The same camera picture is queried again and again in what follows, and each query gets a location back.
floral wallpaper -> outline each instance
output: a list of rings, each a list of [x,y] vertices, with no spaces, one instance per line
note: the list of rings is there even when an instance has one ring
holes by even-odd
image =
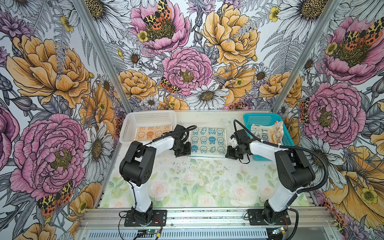
[[[271,109],[327,0],[85,2],[133,109]]]
[[[67,8],[0,1],[2,239],[74,239],[119,139],[124,108]]]
[[[384,239],[383,4],[340,2],[303,65],[298,102],[288,96],[278,110],[296,145],[327,158],[329,179],[314,195],[345,240]],[[324,171],[307,158],[317,184]]]

snack bag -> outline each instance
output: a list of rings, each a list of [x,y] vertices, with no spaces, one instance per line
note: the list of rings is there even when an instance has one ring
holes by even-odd
[[[255,136],[261,138],[266,142],[272,142],[274,144],[283,143],[283,122],[275,122],[272,126],[261,126],[258,124],[252,124],[251,132]]]

table surface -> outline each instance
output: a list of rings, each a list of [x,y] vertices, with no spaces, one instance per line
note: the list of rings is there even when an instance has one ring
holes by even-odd
[[[244,123],[245,113],[249,111],[178,111],[176,116],[177,123],[185,127],[225,128],[228,142],[234,132],[233,120]],[[119,173],[128,147],[122,145],[119,150],[99,208],[129,208],[133,204],[130,185]],[[232,159],[175,158],[173,151],[164,151],[156,157],[149,183],[154,208],[260,207],[281,184],[272,161],[251,158],[249,164],[242,164]],[[292,206],[309,206],[309,203],[301,194]]]

ventilation grille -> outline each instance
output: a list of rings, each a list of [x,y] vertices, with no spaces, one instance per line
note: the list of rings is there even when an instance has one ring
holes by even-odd
[[[121,230],[124,239],[133,239],[137,235],[137,230]],[[140,240],[153,239],[152,235],[139,237]],[[265,228],[215,228],[215,229],[164,229],[159,239],[178,240],[178,239],[255,239],[268,238]],[[88,240],[121,240],[117,230],[91,230]]]

white daisy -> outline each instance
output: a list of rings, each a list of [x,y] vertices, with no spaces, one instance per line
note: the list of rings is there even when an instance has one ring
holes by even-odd
[[[359,22],[367,18],[366,23],[369,23],[384,17],[383,0],[352,0],[350,6],[353,7],[350,16],[359,16]]]
[[[271,75],[272,75],[272,72],[271,72],[271,70],[269,70],[268,67],[257,68],[256,73],[255,73],[257,82],[265,81]]]
[[[82,167],[87,168],[87,182],[102,182],[109,164],[109,156],[113,151],[113,138],[107,131],[107,125],[100,124],[99,132],[91,127],[91,141],[84,145],[84,162]]]
[[[132,5],[132,7],[137,7],[137,6],[139,6],[139,5],[141,4],[144,8],[147,8],[148,3],[149,3],[152,7],[154,7],[156,1],[155,1],[155,0],[131,0],[131,5]]]
[[[281,118],[286,118],[288,116],[288,112],[289,112],[289,108],[288,108],[288,105],[286,103],[283,103],[279,110],[277,111],[277,114],[279,114],[281,116]]]
[[[185,99],[185,102],[190,108],[194,109],[218,109],[224,106],[227,98],[222,98],[229,94],[227,88],[218,89],[219,84],[215,83],[209,88],[206,85],[202,85],[196,90],[192,90],[189,97]]]
[[[146,98],[142,103],[148,109],[157,109],[157,107],[159,106],[159,100],[155,97]]]
[[[19,14],[24,17],[36,17],[40,9],[40,5],[36,0],[2,0],[8,9],[13,13]]]
[[[283,38],[292,34],[292,39],[298,38],[304,43],[316,26],[327,0],[283,0],[277,14],[283,20],[278,32],[285,31]]]
[[[309,73],[318,60],[319,58],[314,53],[312,53],[309,59],[304,64],[303,72]]]
[[[63,14],[69,19],[70,25],[79,26],[82,39],[85,38],[85,28],[73,2],[77,0],[59,0],[59,6]],[[126,31],[124,25],[129,22],[129,2],[126,0],[85,0],[101,38],[110,43],[117,39],[123,39],[121,31]]]
[[[329,143],[323,142],[322,139],[317,139],[315,136],[312,138],[303,137],[300,140],[300,145],[313,150],[315,153],[319,154],[322,157],[325,157],[328,162],[329,177],[332,179],[334,185],[339,189],[343,189],[344,185],[347,184],[345,177],[336,169],[335,166],[343,165],[344,161],[338,155],[330,154]],[[315,172],[316,178],[313,181],[313,184],[316,185],[321,182],[324,177],[324,169],[322,168],[321,162],[318,158],[313,157],[310,153],[304,152],[305,156],[308,158],[309,163],[311,164],[313,171]],[[328,191],[329,189],[334,190],[333,185],[330,184],[329,179],[327,183],[321,187],[323,191]]]
[[[341,3],[338,5],[336,12],[331,17],[329,22],[329,28],[336,30],[339,24],[344,21],[345,15],[351,11],[351,8],[348,3]]]
[[[143,63],[140,49],[129,49],[124,52],[124,62],[131,67],[138,67]]]

